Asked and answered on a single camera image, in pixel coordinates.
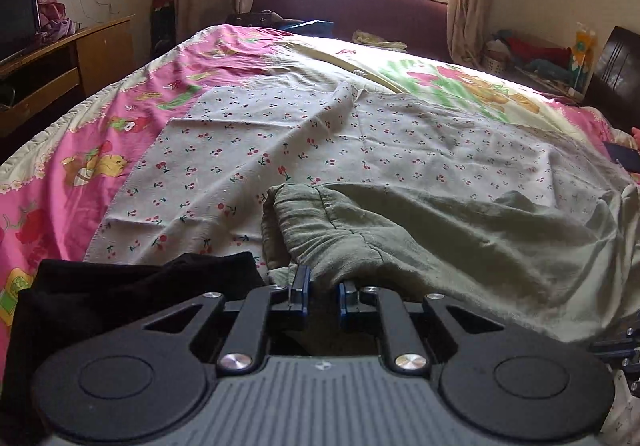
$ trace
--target black garment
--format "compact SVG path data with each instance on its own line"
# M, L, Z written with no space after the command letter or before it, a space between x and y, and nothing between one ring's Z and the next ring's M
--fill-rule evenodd
M57 350L207 291L235 300L263 285L249 252L185 253L164 266L42 261L31 288L18 295L0 396L0 438L12 445L44 438L31 405L31 376Z

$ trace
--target red cloth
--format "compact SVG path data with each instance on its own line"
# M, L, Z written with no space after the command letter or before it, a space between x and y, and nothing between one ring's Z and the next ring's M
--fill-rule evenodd
M528 64L531 60L541 58L559 65L563 69L569 68L569 60L571 58L570 48L537 48L515 36L510 36L506 38L505 41L509 44L511 53L523 60L524 64Z
M65 5L57 0L38 0L40 27L44 28L51 20L66 19Z

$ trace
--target television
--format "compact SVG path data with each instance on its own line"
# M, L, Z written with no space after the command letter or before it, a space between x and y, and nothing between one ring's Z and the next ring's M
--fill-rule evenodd
M0 64L35 49L39 31L38 0L0 0Z

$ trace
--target tv stand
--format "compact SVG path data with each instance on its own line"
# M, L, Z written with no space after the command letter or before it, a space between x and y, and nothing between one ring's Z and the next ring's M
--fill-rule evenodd
M0 65L0 84L15 90L0 111L0 163L70 108L134 68L132 17L78 31Z

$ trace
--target headboard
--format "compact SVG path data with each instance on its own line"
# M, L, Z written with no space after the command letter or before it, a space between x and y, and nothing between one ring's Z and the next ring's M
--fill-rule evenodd
M640 35L616 26L602 50L583 105L596 107L615 128L640 128Z

